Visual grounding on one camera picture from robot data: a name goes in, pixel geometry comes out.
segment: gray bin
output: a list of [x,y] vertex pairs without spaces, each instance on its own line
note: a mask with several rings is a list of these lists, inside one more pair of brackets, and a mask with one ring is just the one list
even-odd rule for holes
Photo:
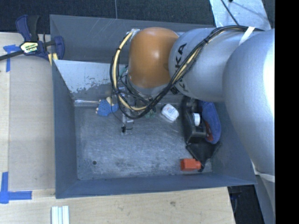
[[[207,26],[60,15],[52,15],[50,20],[51,36],[61,35],[65,42],[64,60],[52,65],[56,198],[256,183],[250,158],[223,103],[215,103],[222,145],[202,173],[180,171],[180,159],[191,158],[180,120],[169,123],[160,114],[163,104],[178,107],[181,95],[168,94],[158,105],[155,118],[136,120],[128,134],[121,133],[119,110],[107,117],[95,113],[96,102],[111,90],[103,78],[105,70],[131,28],[159,26],[183,33]],[[120,62],[128,63],[128,46]]]

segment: blue cloth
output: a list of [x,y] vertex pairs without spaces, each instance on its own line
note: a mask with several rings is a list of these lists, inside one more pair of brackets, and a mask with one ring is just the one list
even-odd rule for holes
[[0,203],[7,204],[10,200],[29,200],[31,199],[32,191],[8,191],[8,172],[2,173]]
[[202,119],[208,123],[212,135],[206,137],[206,141],[216,144],[221,136],[221,123],[215,105],[212,102],[199,100],[199,107],[202,107]]
[[113,106],[111,106],[107,100],[103,99],[100,101],[100,104],[98,106],[98,111],[97,114],[99,116],[107,116],[110,113],[114,113],[118,110],[118,104],[114,104]]

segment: bin floor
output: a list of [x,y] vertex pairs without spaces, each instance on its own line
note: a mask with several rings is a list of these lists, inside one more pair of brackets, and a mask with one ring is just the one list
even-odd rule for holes
[[[121,111],[115,115],[121,120]],[[178,119],[170,123],[161,114],[142,117],[123,134],[116,117],[101,117],[95,108],[75,108],[78,179],[182,174],[180,159],[192,156]]]

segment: orange block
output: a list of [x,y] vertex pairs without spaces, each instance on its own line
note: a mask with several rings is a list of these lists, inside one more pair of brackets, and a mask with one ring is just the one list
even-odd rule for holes
[[194,171],[201,169],[201,163],[195,159],[182,159],[181,170],[182,171]]

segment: blue tape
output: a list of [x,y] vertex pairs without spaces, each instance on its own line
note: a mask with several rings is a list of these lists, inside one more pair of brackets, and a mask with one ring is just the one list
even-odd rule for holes
[[8,172],[2,173],[0,203],[7,204],[11,200],[30,200],[32,199],[32,191],[8,191]]
[[[8,45],[8,46],[4,46],[3,49],[9,54],[11,52],[15,52],[15,51],[19,51],[21,50],[18,46],[16,45]],[[6,62],[6,72],[10,71],[10,58],[7,59]]]

